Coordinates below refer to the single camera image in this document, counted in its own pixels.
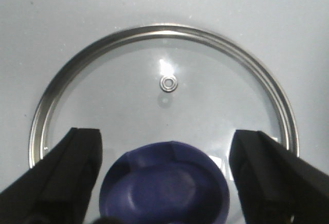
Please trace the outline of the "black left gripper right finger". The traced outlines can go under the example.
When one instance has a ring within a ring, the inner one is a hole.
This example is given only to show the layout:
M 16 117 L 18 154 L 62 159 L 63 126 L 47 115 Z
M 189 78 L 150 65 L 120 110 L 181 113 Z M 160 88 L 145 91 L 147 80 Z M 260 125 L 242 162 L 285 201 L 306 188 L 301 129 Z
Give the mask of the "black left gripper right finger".
M 264 132 L 236 130 L 229 164 L 246 223 L 328 223 L 328 175 Z

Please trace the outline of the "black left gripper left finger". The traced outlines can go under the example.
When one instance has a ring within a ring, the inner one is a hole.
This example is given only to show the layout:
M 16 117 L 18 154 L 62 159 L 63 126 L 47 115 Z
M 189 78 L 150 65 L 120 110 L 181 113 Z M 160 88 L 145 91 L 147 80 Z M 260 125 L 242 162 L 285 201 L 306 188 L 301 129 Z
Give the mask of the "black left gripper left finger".
M 101 164 L 100 131 L 71 128 L 1 192 L 1 223 L 83 223 Z

